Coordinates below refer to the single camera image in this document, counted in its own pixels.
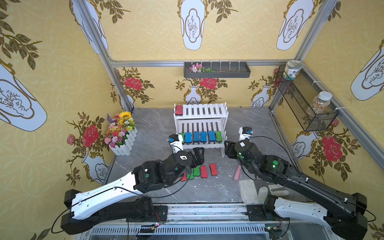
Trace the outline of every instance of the white picket fence planter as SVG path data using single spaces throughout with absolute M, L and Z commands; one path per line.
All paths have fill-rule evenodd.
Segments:
M 110 147 L 112 152 L 114 152 L 115 155 L 119 155 L 119 156 L 130 155 L 131 150 L 132 150 L 132 146 L 133 146 L 133 142 L 135 141 L 136 133 L 137 133 L 137 127 L 134 130 L 129 132 L 128 138 L 125 140 L 124 145 Z

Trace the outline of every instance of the wall planter box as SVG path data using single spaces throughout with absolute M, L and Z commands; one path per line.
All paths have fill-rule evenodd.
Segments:
M 212 73 L 194 73 L 189 68 L 193 64 L 202 64 L 204 68 L 212 68 Z M 185 78 L 249 78 L 251 70 L 247 62 L 240 61 L 201 61 L 184 62 Z
M 303 130 L 310 132 L 327 129 L 339 111 L 335 111 L 335 106 L 331 102 L 324 113 L 316 114 L 311 108 L 311 103 L 313 98 L 321 92 L 321 89 L 313 84 L 313 80 L 303 70 L 296 75 L 294 80 L 284 79 L 282 77 L 284 68 L 285 65 L 279 67 L 276 86 Z

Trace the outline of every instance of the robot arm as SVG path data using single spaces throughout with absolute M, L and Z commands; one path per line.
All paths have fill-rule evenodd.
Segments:
M 241 128 L 239 133 L 240 141 L 225 142 L 225 154 L 229 158 L 239 159 L 250 173 L 264 181 L 295 190 L 317 203 L 268 196 L 263 206 L 265 214 L 315 222 L 346 240 L 363 239 L 367 232 L 367 218 L 363 216 L 367 198 L 364 195 L 343 193 L 299 172 L 277 156 L 263 155 L 249 141 L 252 135 L 250 127 Z

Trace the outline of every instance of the wire mesh basket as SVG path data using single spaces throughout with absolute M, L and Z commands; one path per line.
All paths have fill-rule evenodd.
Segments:
M 311 107 L 313 99 L 322 91 L 313 84 L 306 72 L 301 70 L 294 80 L 282 77 L 285 65 L 279 67 L 276 86 L 288 103 L 304 131 L 322 131 L 328 128 L 339 112 L 331 103 L 322 114 L 316 114 Z

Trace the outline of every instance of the glass jar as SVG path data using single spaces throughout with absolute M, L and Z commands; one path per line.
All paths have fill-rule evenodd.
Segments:
M 315 117 L 317 114 L 324 113 L 328 105 L 331 103 L 331 98 L 331 93 L 325 91 L 320 92 L 319 95 L 313 99 L 311 107 L 307 108 L 307 114 L 311 117 Z

